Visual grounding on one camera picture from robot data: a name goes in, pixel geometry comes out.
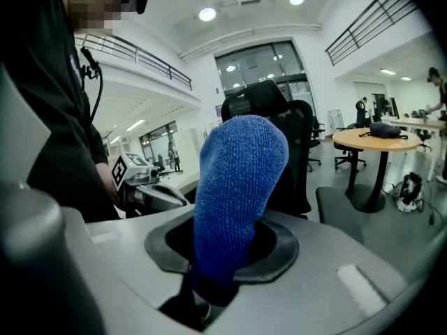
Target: white ceiling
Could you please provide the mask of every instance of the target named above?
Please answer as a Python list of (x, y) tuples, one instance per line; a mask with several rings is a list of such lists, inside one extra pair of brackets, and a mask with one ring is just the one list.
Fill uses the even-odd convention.
[[(98, 95), (98, 83), (86, 81), (85, 90), (93, 110)], [(105, 81), (93, 125), (103, 137), (112, 131), (113, 135), (123, 135), (129, 126), (140, 119), (154, 122), (184, 106), (183, 102), (174, 98), (150, 94), (148, 90), (126, 84)]]
[[(353, 74), (386, 76), (391, 82), (397, 82), (401, 77), (427, 77), (430, 67), (438, 68), (441, 74), (447, 73), (444, 53), (434, 35), (427, 33), (367, 62), (355, 69)], [(385, 75), (380, 71), (382, 68), (396, 72), (396, 75)]]
[[(289, 0), (261, 0), (248, 6), (239, 6), (238, 1), (241, 0), (149, 0), (139, 20), (154, 34), (163, 31), (166, 38), (183, 44), (185, 49), (240, 29), (317, 23), (328, 0), (305, 0), (300, 6), (292, 6)], [(198, 19), (198, 13), (206, 7), (217, 10), (217, 17), (211, 22)]]

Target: white table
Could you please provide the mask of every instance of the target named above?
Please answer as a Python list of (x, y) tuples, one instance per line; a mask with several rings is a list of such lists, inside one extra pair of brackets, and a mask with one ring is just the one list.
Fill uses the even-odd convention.
[(412, 133), (415, 129), (421, 129), (423, 131), (434, 132), (432, 134), (431, 144), (432, 144), (432, 162), (430, 164), (430, 171), (428, 172), (428, 181), (431, 181), (433, 178), (434, 167), (436, 166), (436, 162), (442, 158), (442, 139), (439, 137), (439, 131), (444, 129), (446, 126), (445, 122), (439, 120), (427, 120), (419, 118), (402, 118), (402, 119), (387, 119), (384, 120), (385, 123), (388, 123), (393, 126), (401, 126), (403, 128), (408, 128), (407, 130)]

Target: chair headrest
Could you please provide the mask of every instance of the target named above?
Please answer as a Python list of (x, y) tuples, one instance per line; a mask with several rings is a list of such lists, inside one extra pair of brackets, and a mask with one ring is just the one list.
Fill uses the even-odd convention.
[(247, 114), (271, 117), (285, 113), (288, 109), (287, 100), (276, 83), (266, 80), (227, 97), (222, 104), (222, 121)]

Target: metal table leg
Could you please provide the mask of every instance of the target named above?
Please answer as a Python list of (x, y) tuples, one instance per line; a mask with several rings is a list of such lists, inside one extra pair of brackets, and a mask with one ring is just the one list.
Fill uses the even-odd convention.
[(432, 150), (432, 162), (430, 163), (430, 170), (428, 172), (427, 180), (431, 181), (433, 178), (434, 167), (438, 159), (441, 157), (442, 141), (439, 137), (439, 132), (432, 134), (433, 150)]
[(388, 152), (382, 151), (380, 155), (379, 171), (377, 173), (374, 188), (362, 184), (354, 185), (356, 180), (356, 167), (351, 169), (349, 186), (345, 192), (345, 195), (351, 201), (354, 208), (358, 211), (372, 214), (374, 212), (381, 211), (385, 207), (386, 199), (385, 196), (381, 194), (381, 188), (383, 180), (385, 179), (387, 164)]

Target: black shirt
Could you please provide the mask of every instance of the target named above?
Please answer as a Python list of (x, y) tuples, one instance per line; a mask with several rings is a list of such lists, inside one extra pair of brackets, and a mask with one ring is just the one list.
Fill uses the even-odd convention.
[(80, 62), (62, 0), (27, 4), (23, 27), (10, 34), (3, 61), (16, 87), (51, 130), (27, 180), (86, 222), (118, 218), (96, 170), (107, 163), (101, 136), (90, 124)]
[(447, 107), (447, 82), (444, 82), (444, 80), (442, 80), (441, 85), (439, 86), (439, 97), (440, 102)]

